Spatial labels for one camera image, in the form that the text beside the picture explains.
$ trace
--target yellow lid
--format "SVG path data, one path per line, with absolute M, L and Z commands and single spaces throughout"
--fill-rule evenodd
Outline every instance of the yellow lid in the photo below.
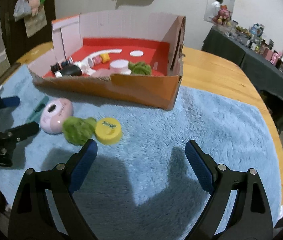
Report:
M 102 144 L 115 144 L 122 137 L 120 123 L 114 118 L 103 118 L 96 124 L 95 135 Z

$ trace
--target blue gripper pad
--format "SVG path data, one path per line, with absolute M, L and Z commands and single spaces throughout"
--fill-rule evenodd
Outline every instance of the blue gripper pad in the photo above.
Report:
M 21 100 L 19 97 L 0 98 L 0 109 L 6 107 L 18 106 Z
M 202 186 L 204 191 L 207 191 L 210 195 L 212 195 L 215 190 L 213 186 L 212 174 L 203 159 L 200 157 L 199 153 L 190 142 L 186 143 L 185 153 L 197 176 L 200 186 Z
M 94 140 L 89 141 L 90 144 L 88 146 L 84 145 L 78 153 L 80 154 L 82 151 L 85 151 L 83 157 L 78 161 L 71 174 L 71 183 L 68 188 L 71 194 L 73 194 L 74 191 L 80 189 L 81 185 L 84 182 L 84 179 L 87 176 L 87 173 L 89 172 L 91 165 L 93 164 L 97 156 L 97 143 Z

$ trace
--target teal plastic object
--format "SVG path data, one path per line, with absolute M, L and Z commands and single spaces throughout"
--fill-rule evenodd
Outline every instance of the teal plastic object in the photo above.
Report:
M 29 122 L 39 123 L 40 122 L 40 116 L 41 116 L 46 104 L 48 103 L 48 101 L 49 101 L 48 96 L 44 96 L 44 98 L 39 102 L 39 104 L 33 110 L 31 115 L 27 118 L 26 123 L 29 123 Z

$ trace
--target wooden door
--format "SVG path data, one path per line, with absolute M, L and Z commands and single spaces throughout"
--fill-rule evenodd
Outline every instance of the wooden door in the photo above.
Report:
M 47 25 L 30 38 L 27 37 L 24 20 L 15 22 L 14 8 L 17 0 L 0 0 L 2 38 L 8 60 L 13 64 L 35 46 L 52 40 L 52 20 L 56 19 L 55 0 L 45 0 Z

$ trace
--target blue towel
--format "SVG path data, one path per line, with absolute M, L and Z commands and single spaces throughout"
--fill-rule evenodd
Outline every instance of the blue towel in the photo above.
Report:
M 119 143 L 98 143 L 98 155 L 79 191 L 73 195 L 79 210 L 99 239 L 184 239 L 194 226 L 209 195 L 203 191 L 185 158 L 184 147 L 194 139 L 216 163 L 260 174 L 269 200 L 273 223 L 281 202 L 278 158 L 268 127 L 254 106 L 197 89 L 181 86 L 173 110 L 130 102 L 35 87 L 22 66 L 4 85 L 3 97 L 18 95 L 15 109 L 0 110 L 0 130 L 21 125 L 38 102 L 48 95 L 70 99 L 74 116 L 120 121 Z M 43 171 L 64 163 L 80 147 L 63 134 L 43 130 L 20 142 L 11 168 L 0 167 L 0 189 L 9 204 L 27 168 Z M 230 216 L 231 194 L 219 225 Z M 57 228 L 63 226 L 48 191 Z

